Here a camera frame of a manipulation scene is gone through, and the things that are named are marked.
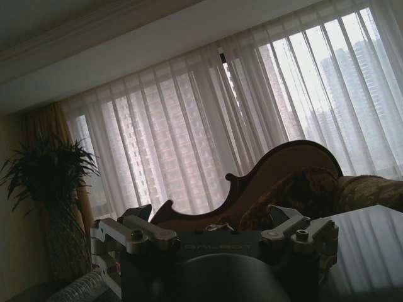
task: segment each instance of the screw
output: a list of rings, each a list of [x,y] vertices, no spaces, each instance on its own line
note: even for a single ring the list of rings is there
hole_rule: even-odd
[[[179,239],[174,239],[169,244],[169,249],[176,252],[181,247],[181,241]]]
[[[299,241],[307,241],[309,236],[308,232],[305,230],[297,230],[295,234],[297,236],[297,240]]]
[[[132,238],[134,240],[140,240],[141,238],[143,238],[143,232],[141,232],[140,230],[134,230],[132,232]]]

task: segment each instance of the metal clamp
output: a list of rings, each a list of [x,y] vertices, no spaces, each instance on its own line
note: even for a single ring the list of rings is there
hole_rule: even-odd
[[[139,217],[124,216],[119,220],[122,223],[106,218],[96,221],[91,228],[91,260],[101,268],[104,282],[121,299],[120,275],[109,252],[123,247],[129,254],[140,254],[150,243],[160,250],[172,250],[177,249],[180,242],[176,232],[159,228]]]

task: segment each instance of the curtain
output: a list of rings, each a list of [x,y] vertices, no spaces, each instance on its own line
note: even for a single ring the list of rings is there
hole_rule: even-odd
[[[167,199],[179,211],[199,214],[224,200],[228,187],[222,181],[223,167],[234,163],[226,155],[226,140],[214,137],[222,137],[225,127],[212,118],[219,112],[213,103],[217,81],[209,76],[202,53],[64,103],[73,137],[98,156],[102,178],[88,180],[94,216],[116,217],[148,203],[157,210]]]
[[[224,171],[308,139],[344,174],[403,175],[402,37],[384,1],[323,1],[64,101],[98,155],[94,216],[218,207]]]
[[[63,141],[72,139],[60,103],[54,103],[25,114],[24,133],[28,146],[35,144],[39,133],[41,135],[53,133]],[[85,188],[77,189],[77,197],[81,208],[80,213],[77,213],[77,220],[89,237],[89,229],[94,217]]]
[[[327,147],[347,175],[401,179],[402,64],[379,26],[392,18],[380,14],[365,1],[325,1],[219,42],[237,131],[250,138],[240,151],[247,163],[303,138]]]

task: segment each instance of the sofa cushion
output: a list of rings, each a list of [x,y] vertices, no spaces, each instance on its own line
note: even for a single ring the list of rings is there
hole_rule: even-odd
[[[312,167],[294,172],[276,183],[242,216],[239,230],[273,228],[269,204],[295,208],[312,219],[337,213],[338,180],[327,169]]]
[[[358,176],[341,185],[339,211],[353,211],[376,204],[403,212],[403,181],[391,181],[378,176]]]

